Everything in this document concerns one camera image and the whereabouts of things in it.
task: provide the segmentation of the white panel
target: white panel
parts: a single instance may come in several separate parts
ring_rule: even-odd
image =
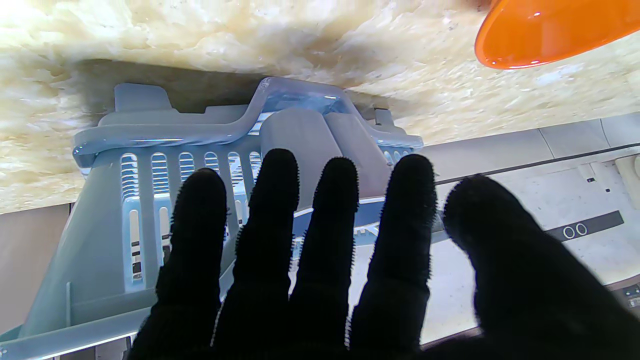
[[[640,143],[640,113],[607,117],[602,127],[611,147]]]
[[[428,146],[437,181],[553,159],[540,132],[520,131]]]
[[[600,119],[549,126],[540,131],[555,158],[609,148]]]

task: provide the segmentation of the white surface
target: white surface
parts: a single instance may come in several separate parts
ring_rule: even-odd
[[[640,142],[640,113],[607,117],[602,127],[611,147]]]
[[[640,261],[637,260],[640,258],[640,211],[632,207],[616,170],[613,159],[617,154],[610,152],[493,176],[520,199],[544,229],[620,211],[625,221],[623,225],[564,242],[604,284],[640,274]],[[584,179],[578,169],[581,163],[597,169],[593,172],[595,182],[588,183]],[[453,186],[454,183],[437,186],[439,207],[444,205]],[[349,289],[352,307],[357,304],[365,284],[372,252],[372,245],[356,248]],[[421,342],[437,340],[477,325],[472,305],[474,271],[467,256],[451,240],[432,245],[428,284],[431,298]]]
[[[437,181],[553,159],[537,129],[428,146],[420,153],[433,163]]]
[[[600,119],[540,129],[555,158],[609,148]]]

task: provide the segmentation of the black strip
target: black strip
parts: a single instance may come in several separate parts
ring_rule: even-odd
[[[567,241],[610,229],[624,223],[625,221],[622,219],[620,211],[614,211],[612,213],[600,215],[599,217],[588,218],[572,224],[559,226],[545,232],[559,241]]]
[[[571,156],[565,156],[563,158],[557,158],[557,159],[551,159],[551,160],[543,160],[543,161],[538,161],[537,163],[531,163],[531,164],[526,164],[526,165],[518,165],[518,166],[514,166],[514,167],[508,167],[508,168],[502,168],[499,170],[492,170],[492,171],[487,171],[487,172],[481,172],[482,175],[484,176],[489,176],[489,175],[495,175],[495,174],[500,174],[503,172],[507,172],[507,171],[514,171],[514,170],[520,170],[523,168],[529,168],[529,167],[537,167],[540,165],[546,165],[546,164],[551,164],[551,163],[557,163],[560,161],[565,161],[565,160],[573,160],[573,159],[577,159],[577,158],[584,158],[586,156],[591,156],[591,155],[597,155],[597,154],[604,154],[605,152],[611,152],[611,151],[617,151],[617,150],[622,150],[622,149],[626,149],[628,147],[634,147],[634,146],[640,146],[640,142],[637,143],[632,143],[629,145],[622,145],[622,146],[617,146],[617,147],[611,147],[609,149],[604,149],[604,150],[598,150],[598,151],[592,151],[592,152],[585,152],[584,154],[578,154],[578,155],[571,155]],[[441,181],[436,181],[436,185],[442,185],[442,184],[449,184],[449,183],[457,183],[458,181],[461,181],[462,179],[469,177],[470,175],[466,175],[466,176],[459,176],[459,177],[454,177],[453,179],[447,179],[447,180],[441,180]]]

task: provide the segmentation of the finger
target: finger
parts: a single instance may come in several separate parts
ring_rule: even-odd
[[[216,351],[267,350],[284,341],[297,207],[296,159],[288,150],[271,150],[262,162],[249,200],[249,220],[236,243],[234,283],[218,318]]]
[[[186,179],[173,210],[172,251],[160,268],[157,302],[131,359],[157,358],[211,342],[220,308],[220,257],[227,219],[225,185],[208,168]]]
[[[519,352],[575,357],[594,346],[617,352],[637,333],[637,322],[589,270],[495,181],[475,176],[457,185],[444,225],[476,270],[474,305],[485,336]]]
[[[289,299],[291,337],[297,343],[344,348],[353,263],[353,221],[358,209],[358,174],[351,160],[325,166]]]
[[[367,284],[353,310],[352,349],[418,350],[435,211],[431,163],[403,157],[391,174]]]

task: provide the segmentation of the white circle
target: white circle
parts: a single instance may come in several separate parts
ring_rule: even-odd
[[[567,229],[571,230],[571,236],[566,234]],[[562,230],[562,233],[564,234],[564,237],[568,239],[573,239],[575,237],[575,231],[573,231],[573,228],[570,226],[565,226],[564,229]]]
[[[580,226],[582,226],[584,228],[584,232],[580,231]],[[578,232],[578,234],[580,235],[587,235],[587,227],[583,224],[583,223],[578,223],[575,225],[575,230]]]

